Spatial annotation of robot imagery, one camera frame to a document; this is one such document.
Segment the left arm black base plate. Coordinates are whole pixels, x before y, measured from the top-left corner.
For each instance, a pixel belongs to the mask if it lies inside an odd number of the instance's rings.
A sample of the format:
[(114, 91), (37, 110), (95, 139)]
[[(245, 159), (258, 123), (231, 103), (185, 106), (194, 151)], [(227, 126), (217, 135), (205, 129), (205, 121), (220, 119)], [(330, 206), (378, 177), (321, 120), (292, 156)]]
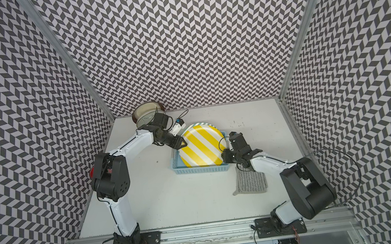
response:
[(115, 235), (113, 244), (160, 244), (161, 234), (161, 231), (151, 231), (126, 237)]

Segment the yellow white striped plate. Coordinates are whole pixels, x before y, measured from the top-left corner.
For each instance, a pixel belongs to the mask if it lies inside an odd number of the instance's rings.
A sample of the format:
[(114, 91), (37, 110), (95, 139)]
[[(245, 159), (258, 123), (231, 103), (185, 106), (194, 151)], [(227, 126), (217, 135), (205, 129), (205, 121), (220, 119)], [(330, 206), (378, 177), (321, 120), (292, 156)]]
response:
[(221, 165), (221, 153), (227, 148), (225, 135), (216, 127), (196, 126), (182, 134), (187, 142), (185, 148), (180, 149), (179, 155), (188, 167)]

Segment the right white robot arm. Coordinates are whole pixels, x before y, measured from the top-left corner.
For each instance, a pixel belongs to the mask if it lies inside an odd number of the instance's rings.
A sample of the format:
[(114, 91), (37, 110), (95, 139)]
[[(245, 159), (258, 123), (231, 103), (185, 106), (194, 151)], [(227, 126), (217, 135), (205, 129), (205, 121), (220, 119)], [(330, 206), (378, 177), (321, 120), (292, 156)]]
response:
[(323, 171), (308, 157), (288, 162), (252, 149), (242, 133), (229, 134), (230, 147), (221, 157), (225, 163), (234, 163), (246, 172), (279, 177), (288, 199), (271, 211), (271, 222), (277, 231), (300, 219), (313, 219), (328, 205), (335, 202), (337, 193)]

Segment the green white striped plate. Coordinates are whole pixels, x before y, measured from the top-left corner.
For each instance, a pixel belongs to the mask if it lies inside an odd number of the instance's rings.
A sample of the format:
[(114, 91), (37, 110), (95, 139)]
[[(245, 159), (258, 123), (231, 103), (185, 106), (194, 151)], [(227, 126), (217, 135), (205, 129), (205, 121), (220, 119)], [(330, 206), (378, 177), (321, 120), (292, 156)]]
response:
[(191, 128), (194, 128), (194, 127), (196, 127), (196, 126), (203, 126), (203, 125), (215, 127), (214, 125), (209, 124), (209, 123), (206, 123), (206, 122), (197, 122), (197, 123), (193, 123), (193, 124), (189, 125), (189, 126), (184, 130), (183, 134), (186, 133), (187, 131), (189, 131)]

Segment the grey fluffy cloth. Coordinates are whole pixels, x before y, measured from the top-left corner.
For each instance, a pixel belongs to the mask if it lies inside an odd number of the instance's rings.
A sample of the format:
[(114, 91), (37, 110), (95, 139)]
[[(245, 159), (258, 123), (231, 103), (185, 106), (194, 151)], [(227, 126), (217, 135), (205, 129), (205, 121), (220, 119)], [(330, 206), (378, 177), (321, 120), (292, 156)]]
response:
[(233, 193), (234, 196), (266, 193), (267, 188), (268, 183), (265, 174), (241, 170), (239, 166), (236, 167), (236, 188)]

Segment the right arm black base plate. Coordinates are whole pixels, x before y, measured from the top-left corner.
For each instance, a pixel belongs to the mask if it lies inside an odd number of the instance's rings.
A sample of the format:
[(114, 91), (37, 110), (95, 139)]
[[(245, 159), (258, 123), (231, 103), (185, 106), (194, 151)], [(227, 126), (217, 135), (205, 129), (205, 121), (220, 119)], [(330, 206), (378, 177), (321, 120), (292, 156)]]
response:
[(256, 227), (258, 238), (262, 239), (307, 233), (303, 220), (295, 220), (290, 224), (283, 224), (276, 218), (262, 217), (254, 220), (254, 226)]

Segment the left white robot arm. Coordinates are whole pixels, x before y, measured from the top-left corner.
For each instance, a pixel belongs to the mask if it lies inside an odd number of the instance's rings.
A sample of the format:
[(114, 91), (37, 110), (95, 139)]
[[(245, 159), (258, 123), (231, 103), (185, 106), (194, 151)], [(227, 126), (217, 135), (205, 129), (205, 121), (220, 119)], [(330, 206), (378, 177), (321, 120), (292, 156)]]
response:
[(131, 186), (129, 163), (151, 145), (180, 150), (187, 146), (180, 131), (185, 122), (178, 117), (167, 129), (170, 116), (154, 112), (151, 120), (137, 128), (135, 134), (115, 150), (96, 155), (92, 187), (115, 223), (114, 244), (142, 244), (140, 226), (132, 215), (127, 193)]

